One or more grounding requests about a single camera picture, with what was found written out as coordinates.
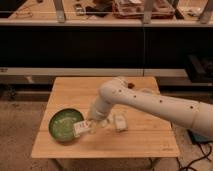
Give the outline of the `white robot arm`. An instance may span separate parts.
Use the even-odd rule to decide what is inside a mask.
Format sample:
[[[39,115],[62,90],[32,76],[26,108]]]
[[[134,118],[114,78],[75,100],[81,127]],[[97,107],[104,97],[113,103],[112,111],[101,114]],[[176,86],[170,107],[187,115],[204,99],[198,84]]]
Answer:
[[[98,89],[89,119],[105,120],[117,104],[150,113],[213,140],[212,104],[132,90],[125,78],[115,77]]]

